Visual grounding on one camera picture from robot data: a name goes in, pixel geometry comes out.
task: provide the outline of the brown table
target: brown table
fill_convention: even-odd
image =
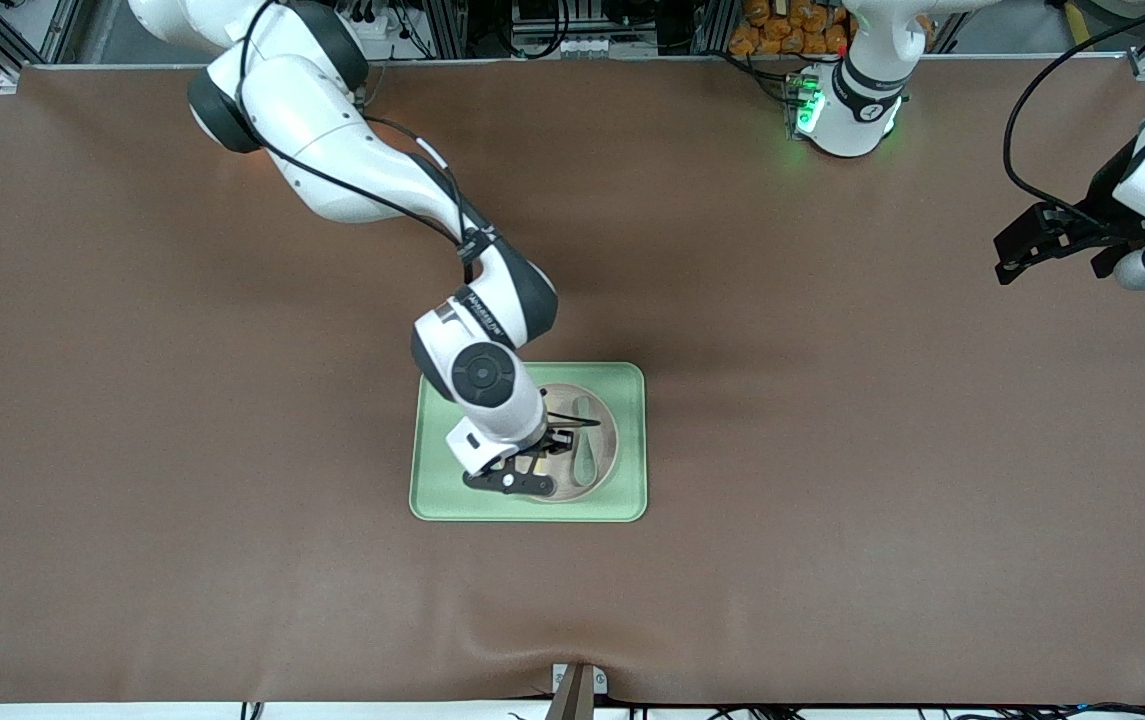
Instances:
[[[26,72],[0,701],[516,696],[592,660],[627,701],[1145,702],[1145,293],[992,274],[1040,64],[925,63],[852,161],[718,63],[389,70],[374,111],[562,292],[528,359],[648,377],[648,514],[554,527],[406,508],[447,243],[314,217],[200,135],[189,72]],[[1144,114],[1074,61],[1017,163],[1077,199]]]

